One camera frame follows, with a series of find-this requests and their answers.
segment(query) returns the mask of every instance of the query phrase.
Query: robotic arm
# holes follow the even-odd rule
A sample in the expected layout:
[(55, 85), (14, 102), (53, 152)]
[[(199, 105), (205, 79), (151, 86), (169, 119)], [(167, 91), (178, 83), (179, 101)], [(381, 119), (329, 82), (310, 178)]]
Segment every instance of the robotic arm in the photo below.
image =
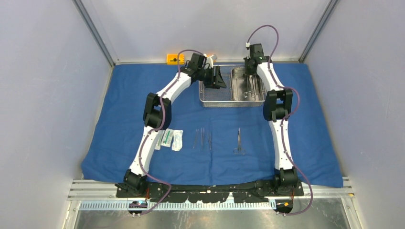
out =
[[(298, 183), (297, 171), (291, 163), (292, 160), (289, 160), (292, 157), (288, 140), (288, 114), (291, 113), (292, 91), (284, 88), (274, 71), (273, 64), (268, 65), (269, 57), (264, 56), (261, 44), (249, 45), (248, 49), (250, 49), (250, 56), (244, 58), (245, 74), (257, 74), (267, 90), (263, 115), (271, 128), (275, 147), (274, 190), (283, 195), (289, 193)], [(124, 183), (118, 184), (119, 188), (134, 195), (142, 194), (145, 191), (146, 173), (149, 171), (149, 163), (155, 145), (164, 130), (169, 127), (171, 104), (182, 91), (195, 81), (202, 81), (207, 88), (226, 88), (219, 66), (213, 66), (215, 59), (215, 55), (207, 58), (204, 55), (193, 53), (191, 60), (180, 68), (180, 74), (177, 73), (165, 88), (156, 94), (148, 94), (143, 114), (145, 127), (141, 145), (124, 176)], [(163, 118), (162, 109), (159, 109), (160, 97), (162, 97), (165, 109), (165, 118)], [(163, 121), (162, 129), (154, 131), (161, 126)]]
[[(180, 74), (177, 73), (166, 87), (156, 94), (148, 94), (143, 114), (145, 127), (141, 145), (135, 159), (125, 173), (124, 183), (117, 184), (119, 189), (124, 189), (134, 195), (142, 194), (145, 191), (146, 173), (149, 171), (150, 159), (155, 150), (155, 145), (171, 122), (171, 104), (186, 88), (195, 81), (203, 81), (207, 88), (226, 88), (219, 66), (213, 66), (215, 59), (216, 55), (206, 57), (206, 55), (193, 53), (191, 60), (180, 68)], [(162, 109), (159, 108), (161, 97), (165, 118), (163, 118)], [(161, 126), (162, 122), (164, 122), (162, 128), (154, 131)]]
[(291, 113), (292, 91), (284, 88), (273, 68), (273, 63), (268, 64), (269, 56), (264, 56), (261, 44), (247, 44), (250, 56), (244, 58), (246, 75), (257, 74), (263, 81), (267, 90), (266, 100), (263, 105), (263, 116), (268, 121), (273, 135), (276, 154), (275, 169), (278, 170), (274, 177), (275, 190), (283, 187), (291, 190), (298, 183), (297, 171), (292, 160), (288, 139), (288, 118)]

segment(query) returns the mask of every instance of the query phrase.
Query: gray wall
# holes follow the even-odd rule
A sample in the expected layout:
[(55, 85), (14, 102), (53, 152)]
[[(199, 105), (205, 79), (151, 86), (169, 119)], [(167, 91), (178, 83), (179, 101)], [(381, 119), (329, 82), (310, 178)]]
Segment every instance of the gray wall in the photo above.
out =
[(405, 1), (342, 0), (307, 64), (368, 228), (405, 223)]
[[(298, 60), (329, 0), (86, 0), (83, 1), (117, 62), (166, 62), (166, 54), (192, 48), (219, 60), (241, 61), (254, 29), (274, 25), (280, 42), (274, 60)], [(251, 43), (266, 52), (270, 28)]]
[(61, 228), (110, 66), (71, 0), (1, 1), (0, 228)]

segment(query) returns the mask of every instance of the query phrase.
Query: white package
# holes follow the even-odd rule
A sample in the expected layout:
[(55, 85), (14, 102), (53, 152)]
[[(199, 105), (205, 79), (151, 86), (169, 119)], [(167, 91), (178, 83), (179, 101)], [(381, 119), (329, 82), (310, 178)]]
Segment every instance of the white package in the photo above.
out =
[(182, 130), (174, 130), (174, 140), (171, 149), (173, 151), (179, 151), (183, 147), (183, 131)]
[(160, 142), (160, 145), (170, 147), (172, 139), (173, 139), (173, 130), (166, 129), (165, 133), (163, 134), (163, 138), (162, 141)]
[(156, 143), (156, 146), (155, 146), (155, 149), (156, 149), (156, 150), (160, 150), (160, 143), (162, 142), (163, 136), (164, 136), (164, 131), (162, 131), (162, 133), (161, 133), (160, 136), (159, 136), (159, 140), (158, 140), (158, 142)]

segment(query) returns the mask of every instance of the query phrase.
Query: metal instrument tray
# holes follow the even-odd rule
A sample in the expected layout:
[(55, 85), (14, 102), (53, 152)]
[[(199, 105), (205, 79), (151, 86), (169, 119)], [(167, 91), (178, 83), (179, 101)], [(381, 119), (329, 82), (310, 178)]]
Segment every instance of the metal instrument tray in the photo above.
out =
[(261, 106), (265, 100), (264, 85), (257, 76), (243, 76), (243, 65), (223, 64), (221, 75), (226, 88), (205, 88), (199, 82), (199, 97), (204, 107), (247, 107)]

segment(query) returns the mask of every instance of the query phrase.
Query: forceps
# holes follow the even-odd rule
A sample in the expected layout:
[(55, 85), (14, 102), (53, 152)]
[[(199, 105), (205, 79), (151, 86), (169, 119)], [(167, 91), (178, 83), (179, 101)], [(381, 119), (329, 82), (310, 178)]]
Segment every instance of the forceps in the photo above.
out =
[(242, 148), (242, 143), (240, 140), (240, 128), (238, 129), (238, 148), (234, 149), (234, 154), (242, 154), (246, 153), (245, 149)]

